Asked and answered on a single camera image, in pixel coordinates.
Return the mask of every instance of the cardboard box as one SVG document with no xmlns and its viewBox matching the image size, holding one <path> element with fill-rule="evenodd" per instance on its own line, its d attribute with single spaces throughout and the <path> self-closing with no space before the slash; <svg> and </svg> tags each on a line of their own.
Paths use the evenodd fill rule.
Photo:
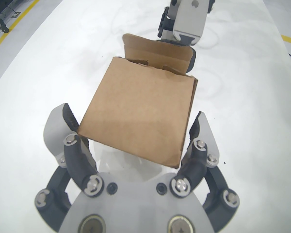
<svg viewBox="0 0 291 233">
<path fill-rule="evenodd" d="M 178 168 L 197 80 L 185 75 L 192 50 L 123 36 L 78 129 L 94 141 Z"/>
</svg>

